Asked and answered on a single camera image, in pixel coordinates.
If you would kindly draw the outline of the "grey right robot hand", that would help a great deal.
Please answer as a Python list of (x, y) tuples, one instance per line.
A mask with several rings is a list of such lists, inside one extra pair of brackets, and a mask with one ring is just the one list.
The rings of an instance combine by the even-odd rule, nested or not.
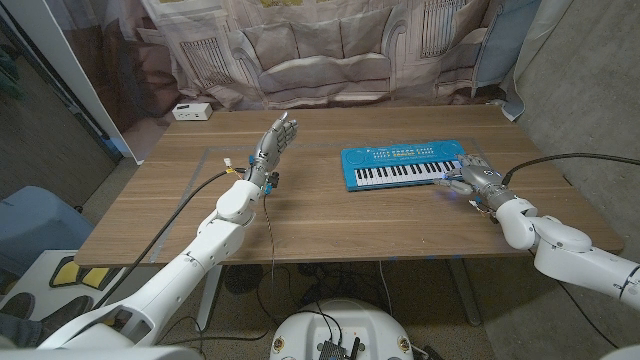
[(456, 158), (461, 167), (447, 172), (441, 178), (434, 179), (435, 185), (449, 187), (462, 195), (477, 192), (493, 210), (516, 198), (516, 195), (502, 184), (502, 176), (484, 159), (475, 155), (462, 154), (458, 154)]

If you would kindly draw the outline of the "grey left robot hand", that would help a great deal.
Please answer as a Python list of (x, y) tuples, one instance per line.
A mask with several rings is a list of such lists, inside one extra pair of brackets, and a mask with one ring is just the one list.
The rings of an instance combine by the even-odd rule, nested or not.
[(246, 170), (244, 179), (261, 187), (269, 174), (279, 163), (281, 154), (297, 136), (298, 123), (288, 119), (284, 112), (264, 133), (257, 143), (253, 154), (253, 162)]

